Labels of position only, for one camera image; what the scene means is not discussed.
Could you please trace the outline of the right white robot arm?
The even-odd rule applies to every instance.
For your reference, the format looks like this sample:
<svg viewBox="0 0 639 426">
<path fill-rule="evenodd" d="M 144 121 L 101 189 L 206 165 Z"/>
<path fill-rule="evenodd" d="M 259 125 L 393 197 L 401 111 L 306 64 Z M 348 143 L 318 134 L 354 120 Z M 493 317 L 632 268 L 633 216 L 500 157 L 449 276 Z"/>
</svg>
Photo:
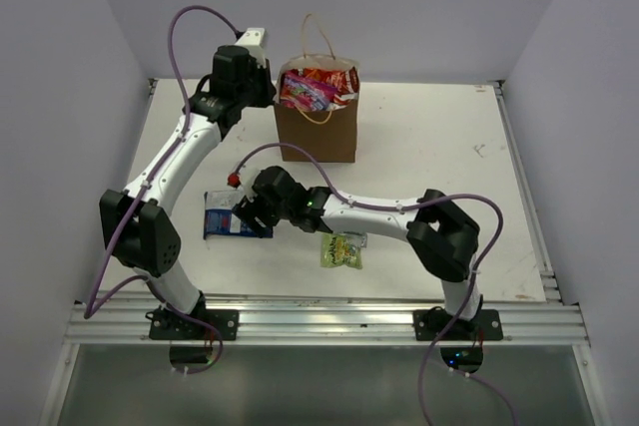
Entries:
<svg viewBox="0 0 639 426">
<path fill-rule="evenodd" d="M 467 338 L 480 326 L 482 296 L 471 282 L 479 225 L 460 207 L 428 190 L 419 199 L 354 197 L 329 187 L 305 188 L 283 168 L 237 170 L 228 185 L 243 193 L 233 214 L 264 237 L 280 221 L 307 233 L 373 234 L 408 243 L 422 266 L 441 280 L 444 325 Z"/>
</svg>

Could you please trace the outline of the red Doritos chip bag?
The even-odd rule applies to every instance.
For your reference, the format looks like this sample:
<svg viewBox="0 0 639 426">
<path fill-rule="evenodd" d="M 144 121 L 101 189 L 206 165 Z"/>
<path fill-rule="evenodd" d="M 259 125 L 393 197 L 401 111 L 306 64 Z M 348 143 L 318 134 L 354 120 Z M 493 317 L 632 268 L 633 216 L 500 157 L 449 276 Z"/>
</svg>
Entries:
<svg viewBox="0 0 639 426">
<path fill-rule="evenodd" d="M 336 89 L 330 110 L 339 110 L 359 97 L 360 83 L 356 68 L 349 70 L 324 70 L 318 68 L 297 68 L 287 72 L 323 82 Z"/>
</svg>

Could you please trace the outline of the green gummy candy bag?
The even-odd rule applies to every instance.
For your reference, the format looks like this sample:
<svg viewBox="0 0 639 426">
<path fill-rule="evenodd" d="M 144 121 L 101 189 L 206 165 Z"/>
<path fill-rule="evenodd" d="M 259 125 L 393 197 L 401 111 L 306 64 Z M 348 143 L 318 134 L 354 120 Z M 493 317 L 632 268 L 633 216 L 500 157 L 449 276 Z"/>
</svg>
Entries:
<svg viewBox="0 0 639 426">
<path fill-rule="evenodd" d="M 324 233 L 321 236 L 320 266 L 362 269 L 361 252 L 366 246 L 366 233 Z"/>
</svg>

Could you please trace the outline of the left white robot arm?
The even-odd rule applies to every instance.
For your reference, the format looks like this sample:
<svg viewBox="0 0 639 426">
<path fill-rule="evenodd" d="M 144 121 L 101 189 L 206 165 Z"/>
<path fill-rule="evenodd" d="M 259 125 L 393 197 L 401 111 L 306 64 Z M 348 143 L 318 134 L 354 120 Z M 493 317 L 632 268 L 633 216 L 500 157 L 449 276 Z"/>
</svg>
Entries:
<svg viewBox="0 0 639 426">
<path fill-rule="evenodd" d="M 180 265 L 182 243 L 172 211 L 193 173 L 241 119 L 243 109 L 268 107 L 275 93 L 261 45 L 220 47 L 211 73 L 188 97 L 175 130 L 152 162 L 122 190 L 107 190 L 100 199 L 107 256 L 133 269 L 176 310 L 172 325 L 185 338 L 201 336 L 208 316 L 197 307 L 201 292 Z"/>
</svg>

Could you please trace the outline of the blue snack bag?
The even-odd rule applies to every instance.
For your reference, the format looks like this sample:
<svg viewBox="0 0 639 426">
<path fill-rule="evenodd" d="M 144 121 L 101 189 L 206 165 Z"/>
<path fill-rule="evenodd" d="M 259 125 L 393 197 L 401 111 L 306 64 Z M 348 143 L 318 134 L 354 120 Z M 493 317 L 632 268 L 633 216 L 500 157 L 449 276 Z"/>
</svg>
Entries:
<svg viewBox="0 0 639 426">
<path fill-rule="evenodd" d="M 233 189 L 204 193 L 203 239 L 214 235 L 258 237 L 243 220 L 240 220 L 232 212 L 232 208 L 242 196 L 240 192 Z"/>
</svg>

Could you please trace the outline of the purple Fox's candy bag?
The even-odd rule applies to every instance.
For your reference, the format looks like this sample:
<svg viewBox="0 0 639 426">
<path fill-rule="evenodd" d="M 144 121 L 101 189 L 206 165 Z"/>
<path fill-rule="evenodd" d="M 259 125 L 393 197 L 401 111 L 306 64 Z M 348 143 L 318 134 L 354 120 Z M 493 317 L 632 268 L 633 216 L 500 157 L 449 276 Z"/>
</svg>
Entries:
<svg viewBox="0 0 639 426">
<path fill-rule="evenodd" d="M 329 111 L 335 93 L 334 87 L 323 82 L 287 72 L 281 79 L 279 103 L 305 112 Z"/>
</svg>

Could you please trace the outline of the brown paper bag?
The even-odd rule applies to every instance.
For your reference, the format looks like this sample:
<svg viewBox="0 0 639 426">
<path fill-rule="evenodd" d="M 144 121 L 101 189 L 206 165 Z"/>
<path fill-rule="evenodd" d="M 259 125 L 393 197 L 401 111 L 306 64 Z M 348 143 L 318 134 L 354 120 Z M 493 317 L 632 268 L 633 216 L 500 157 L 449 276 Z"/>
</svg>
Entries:
<svg viewBox="0 0 639 426">
<path fill-rule="evenodd" d="M 282 158 L 286 162 L 304 162 L 307 159 L 289 147 L 293 144 L 307 151 L 321 163 L 352 164 L 356 158 L 359 97 L 342 109 L 319 112 L 294 110 L 279 103 L 281 79 L 290 69 L 346 71 L 356 68 L 359 78 L 358 62 L 338 56 L 323 28 L 318 28 L 318 31 L 325 41 L 327 52 L 322 54 L 310 51 L 306 29 L 309 22 L 317 20 L 311 13 L 305 16 L 301 27 L 302 54 L 284 63 L 278 74 L 275 118 L 279 141 L 284 144 L 281 147 Z"/>
</svg>

